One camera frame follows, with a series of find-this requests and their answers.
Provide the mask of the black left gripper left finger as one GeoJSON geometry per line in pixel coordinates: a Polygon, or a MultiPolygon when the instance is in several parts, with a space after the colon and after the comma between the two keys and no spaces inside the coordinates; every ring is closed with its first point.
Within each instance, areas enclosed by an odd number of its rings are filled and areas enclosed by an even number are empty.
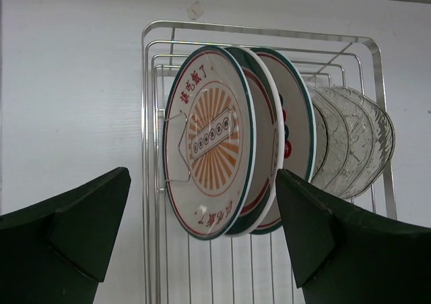
{"type": "Polygon", "coordinates": [[[93,303],[104,282],[131,177],[117,167],[1,216],[2,303],[93,303]]]}

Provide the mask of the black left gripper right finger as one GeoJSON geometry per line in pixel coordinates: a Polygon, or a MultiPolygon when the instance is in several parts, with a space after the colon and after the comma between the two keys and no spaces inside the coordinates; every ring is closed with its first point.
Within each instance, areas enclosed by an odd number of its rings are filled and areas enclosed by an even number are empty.
{"type": "Polygon", "coordinates": [[[307,303],[429,303],[430,229],[386,218],[280,169],[276,196],[307,303]]]}

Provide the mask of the orange sunburst ceramic plate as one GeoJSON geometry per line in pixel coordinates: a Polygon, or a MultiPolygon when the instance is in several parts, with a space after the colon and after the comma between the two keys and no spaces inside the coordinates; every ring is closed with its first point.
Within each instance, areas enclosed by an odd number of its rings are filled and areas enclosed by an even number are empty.
{"type": "Polygon", "coordinates": [[[256,158],[251,89],[234,56],[211,45],[193,51],[164,117],[163,170],[176,218],[198,240],[226,234],[245,205],[256,158]]]}

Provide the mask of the green band ceramic plate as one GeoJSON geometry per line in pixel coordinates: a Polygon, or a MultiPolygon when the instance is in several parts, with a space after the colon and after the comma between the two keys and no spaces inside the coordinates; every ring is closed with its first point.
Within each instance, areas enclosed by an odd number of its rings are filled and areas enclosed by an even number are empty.
{"type": "Polygon", "coordinates": [[[255,49],[229,47],[241,66],[253,100],[256,120],[256,157],[251,186],[241,213],[226,233],[239,237],[255,231],[269,213],[275,199],[275,176],[282,167],[281,102],[269,68],[255,49]]]}

